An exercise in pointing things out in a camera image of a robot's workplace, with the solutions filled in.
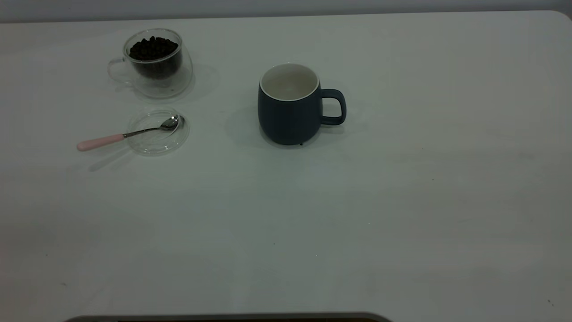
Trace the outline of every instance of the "pink spoon handle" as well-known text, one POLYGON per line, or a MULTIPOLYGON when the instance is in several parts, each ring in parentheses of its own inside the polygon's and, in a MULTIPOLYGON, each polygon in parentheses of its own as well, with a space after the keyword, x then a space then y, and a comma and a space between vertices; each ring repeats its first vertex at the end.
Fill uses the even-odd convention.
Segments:
POLYGON ((77 144, 77 149, 80 151, 88 151, 98 147, 106 146, 115 142, 122 141, 125 137, 123 134, 115 134, 106 136, 104 138, 83 141, 77 144))

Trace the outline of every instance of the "glass cup handle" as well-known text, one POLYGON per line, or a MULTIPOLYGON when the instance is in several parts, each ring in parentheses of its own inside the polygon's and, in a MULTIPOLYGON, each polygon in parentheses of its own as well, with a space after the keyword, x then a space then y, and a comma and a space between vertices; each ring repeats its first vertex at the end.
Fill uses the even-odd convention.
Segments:
POLYGON ((114 59, 110 60, 109 63, 108 63, 108 75, 109 75, 109 77, 111 77, 111 79, 114 80, 114 81, 118 81, 119 83, 130 84, 131 81, 130 81, 128 78, 120 78, 120 77, 117 77, 117 76, 114 76, 114 75, 113 75, 113 72, 112 72, 112 67, 113 67, 113 65, 119 64, 119 63, 122 63, 122 62, 125 62, 125 58, 124 58, 124 57, 114 58, 114 59))

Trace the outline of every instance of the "coffee bean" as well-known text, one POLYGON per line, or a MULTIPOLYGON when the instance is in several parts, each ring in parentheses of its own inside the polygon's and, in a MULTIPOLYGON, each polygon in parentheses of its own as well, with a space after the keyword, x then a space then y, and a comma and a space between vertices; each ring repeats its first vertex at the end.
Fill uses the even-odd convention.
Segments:
MULTIPOLYGON (((151 36, 149 40, 143 39, 135 43, 129 50, 129 57, 135 60, 157 60, 172 54, 177 50, 178 44, 162 37, 151 36)), ((173 57, 152 64, 133 63, 139 74, 153 79, 165 79, 175 74, 182 63, 181 53, 173 57)))

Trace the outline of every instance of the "gray wall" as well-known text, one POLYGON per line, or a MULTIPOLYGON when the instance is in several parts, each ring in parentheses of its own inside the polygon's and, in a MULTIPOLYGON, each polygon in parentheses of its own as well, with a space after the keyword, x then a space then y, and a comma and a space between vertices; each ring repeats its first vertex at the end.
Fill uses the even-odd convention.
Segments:
POLYGON ((571 0, 0 0, 0 22, 556 10, 571 0))

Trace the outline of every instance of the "mug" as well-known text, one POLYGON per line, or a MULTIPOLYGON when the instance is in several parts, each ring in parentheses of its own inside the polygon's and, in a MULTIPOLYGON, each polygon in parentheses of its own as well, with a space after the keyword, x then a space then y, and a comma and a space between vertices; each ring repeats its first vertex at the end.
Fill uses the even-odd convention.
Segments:
POLYGON ((260 78, 258 120, 272 141, 301 144, 312 138, 321 124, 344 122, 345 98, 337 89, 322 89, 317 74, 306 66, 276 65, 260 78), (326 97, 340 102, 340 116, 323 116, 322 99, 326 97))
POLYGON ((169 29, 156 28, 131 36, 123 46, 123 57, 108 63, 108 74, 113 80, 132 85, 149 97, 163 99, 185 90, 193 74, 193 64, 179 34, 169 29), (133 45, 143 40, 149 41, 151 37, 170 40, 177 44, 177 48, 165 57, 154 60, 138 60, 129 55, 133 45), (114 65, 120 63, 125 64, 126 68, 123 77, 113 71, 114 65))

